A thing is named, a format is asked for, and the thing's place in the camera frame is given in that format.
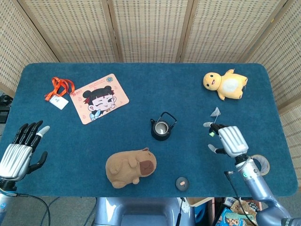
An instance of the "green toothbrush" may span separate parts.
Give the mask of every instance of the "green toothbrush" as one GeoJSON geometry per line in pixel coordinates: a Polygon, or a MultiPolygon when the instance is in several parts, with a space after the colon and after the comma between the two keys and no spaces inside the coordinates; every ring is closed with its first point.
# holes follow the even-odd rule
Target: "green toothbrush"
{"type": "MultiPolygon", "coordinates": [[[[241,214],[238,214],[238,213],[229,213],[228,212],[228,213],[225,214],[225,216],[228,219],[240,219],[240,218],[247,219],[247,217],[245,215],[241,215],[241,214]]],[[[254,217],[253,217],[252,214],[248,214],[247,216],[250,218],[250,220],[254,220],[254,217]]]]}

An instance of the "teapot handle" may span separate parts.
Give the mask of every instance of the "teapot handle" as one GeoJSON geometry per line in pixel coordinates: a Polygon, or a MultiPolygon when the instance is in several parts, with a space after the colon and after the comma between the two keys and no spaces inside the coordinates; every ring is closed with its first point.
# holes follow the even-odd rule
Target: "teapot handle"
{"type": "Polygon", "coordinates": [[[169,130],[168,130],[168,131],[171,131],[171,129],[176,125],[177,119],[176,119],[174,116],[172,116],[170,113],[168,113],[168,112],[163,112],[163,113],[161,114],[160,118],[157,120],[157,122],[162,118],[162,116],[163,116],[164,114],[168,114],[170,117],[172,117],[172,118],[174,119],[174,123],[172,124],[172,126],[171,126],[171,127],[169,128],[169,130]]]}

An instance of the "black teapot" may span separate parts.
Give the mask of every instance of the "black teapot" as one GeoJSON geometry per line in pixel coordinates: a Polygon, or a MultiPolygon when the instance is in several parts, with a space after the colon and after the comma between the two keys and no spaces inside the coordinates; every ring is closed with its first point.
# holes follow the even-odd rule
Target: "black teapot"
{"type": "Polygon", "coordinates": [[[169,138],[172,128],[177,123],[177,119],[175,119],[175,117],[173,117],[170,113],[163,112],[157,121],[151,119],[150,122],[151,122],[151,135],[156,140],[162,141],[169,138]],[[173,125],[170,126],[166,121],[160,120],[164,114],[168,114],[170,117],[174,119],[173,125]]]}

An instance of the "blue table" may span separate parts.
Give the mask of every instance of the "blue table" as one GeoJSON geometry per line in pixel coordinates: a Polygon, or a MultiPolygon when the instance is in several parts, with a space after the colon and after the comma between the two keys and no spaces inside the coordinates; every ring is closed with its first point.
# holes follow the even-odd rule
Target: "blue table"
{"type": "MultiPolygon", "coordinates": [[[[28,65],[18,85],[1,141],[1,155],[24,123],[44,120],[51,129],[43,137],[32,162],[48,151],[45,165],[17,183],[18,191],[53,196],[233,196],[224,171],[234,170],[234,159],[212,153],[207,144],[221,146],[217,136],[202,125],[212,121],[218,106],[218,123],[237,125],[249,145],[249,155],[262,154],[270,162],[265,176],[275,195],[292,195],[297,179],[275,105],[269,77],[259,64],[67,64],[28,65]],[[241,100],[218,98],[205,89],[208,72],[223,75],[229,69],[249,78],[241,100]],[[69,95],[59,110],[44,95],[53,89],[51,78],[70,79],[80,88],[114,73],[130,103],[83,125],[69,95]],[[151,136],[150,119],[163,111],[178,123],[166,141],[151,136]],[[114,189],[105,175],[107,158],[116,152],[144,147],[157,158],[156,171],[138,185],[114,189]],[[190,181],[186,192],[174,183],[190,181]]],[[[240,196],[250,196],[240,175],[233,175],[240,196]]]]}

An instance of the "cartoon girl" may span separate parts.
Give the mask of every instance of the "cartoon girl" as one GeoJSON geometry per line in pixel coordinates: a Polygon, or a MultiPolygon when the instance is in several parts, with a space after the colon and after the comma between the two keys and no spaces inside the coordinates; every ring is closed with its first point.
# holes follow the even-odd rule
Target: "cartoon girl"
{"type": "Polygon", "coordinates": [[[108,111],[111,108],[115,108],[116,97],[113,97],[114,91],[111,86],[93,90],[87,90],[83,93],[85,104],[89,104],[88,109],[90,113],[90,119],[93,121],[98,119],[104,111],[108,111]]]}

